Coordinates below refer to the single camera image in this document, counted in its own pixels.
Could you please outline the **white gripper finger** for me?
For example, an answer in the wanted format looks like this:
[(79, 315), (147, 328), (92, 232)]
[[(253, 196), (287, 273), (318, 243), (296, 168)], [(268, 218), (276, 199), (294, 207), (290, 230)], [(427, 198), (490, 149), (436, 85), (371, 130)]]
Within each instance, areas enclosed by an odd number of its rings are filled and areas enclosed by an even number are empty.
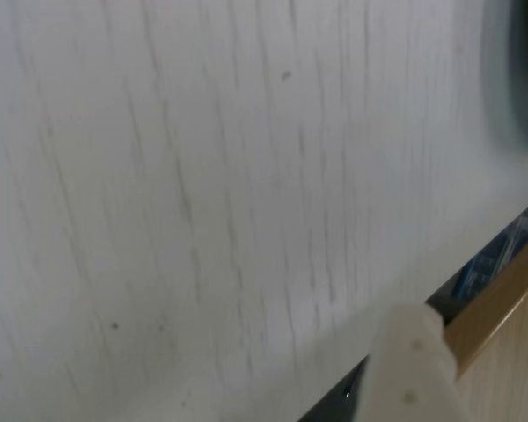
[(378, 327), (358, 392), (357, 421), (461, 421), (457, 362), (441, 316), (399, 303)]

